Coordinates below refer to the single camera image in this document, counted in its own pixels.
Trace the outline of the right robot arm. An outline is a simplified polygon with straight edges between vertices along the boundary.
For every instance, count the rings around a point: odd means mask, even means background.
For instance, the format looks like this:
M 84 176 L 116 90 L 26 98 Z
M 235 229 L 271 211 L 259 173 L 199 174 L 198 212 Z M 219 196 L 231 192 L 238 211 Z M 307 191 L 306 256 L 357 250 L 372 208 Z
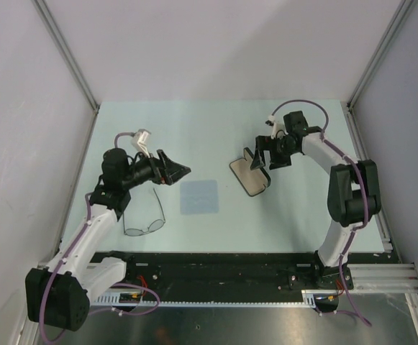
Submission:
M 300 153 L 313 159 L 329 176 L 327 209 L 331 223 L 310 270 L 312 283 L 328 288 L 342 272 L 358 230 L 381 210 L 376 163 L 354 160 L 330 141 L 322 128 L 309 126 L 302 111 L 285 115 L 282 124 L 270 115 L 266 124 L 272 133 L 255 138 L 251 170 L 265 167 L 266 152 L 271 170 L 290 166 L 291 156 Z

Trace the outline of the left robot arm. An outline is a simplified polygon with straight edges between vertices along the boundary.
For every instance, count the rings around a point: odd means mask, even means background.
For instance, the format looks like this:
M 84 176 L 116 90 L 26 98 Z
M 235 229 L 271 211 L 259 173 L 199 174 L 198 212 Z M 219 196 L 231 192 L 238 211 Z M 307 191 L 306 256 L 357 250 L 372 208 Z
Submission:
M 27 315 L 32 322 L 77 331 L 91 303 L 112 285 L 127 288 L 136 282 L 137 269 L 121 259 L 103 259 L 92 271 L 88 265 L 127 209 L 131 189 L 146 182 L 172 185 L 191 172 L 161 149 L 157 154 L 130 161 L 121 148 L 104 153 L 98 183 L 85 196 L 86 216 L 73 237 L 45 267 L 32 268 L 25 278 Z

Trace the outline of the black glasses case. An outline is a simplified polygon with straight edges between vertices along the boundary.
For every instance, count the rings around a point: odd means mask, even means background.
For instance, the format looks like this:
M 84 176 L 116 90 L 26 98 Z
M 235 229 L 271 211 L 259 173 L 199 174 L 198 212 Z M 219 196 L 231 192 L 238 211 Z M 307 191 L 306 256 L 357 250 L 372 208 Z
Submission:
M 271 178 L 264 168 L 250 169 L 253 158 L 252 151 L 245 147 L 242 151 L 242 157 L 229 164 L 230 170 L 250 197 L 260 195 L 271 185 Z

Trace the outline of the light blue cleaning cloth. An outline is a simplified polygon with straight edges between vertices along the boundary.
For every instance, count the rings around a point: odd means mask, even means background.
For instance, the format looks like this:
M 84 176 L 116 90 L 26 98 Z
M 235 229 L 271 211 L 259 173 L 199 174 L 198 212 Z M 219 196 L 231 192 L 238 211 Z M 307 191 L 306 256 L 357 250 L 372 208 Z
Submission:
M 218 184 L 216 180 L 195 180 L 180 185 L 180 211 L 182 215 L 202 215 L 219 212 Z

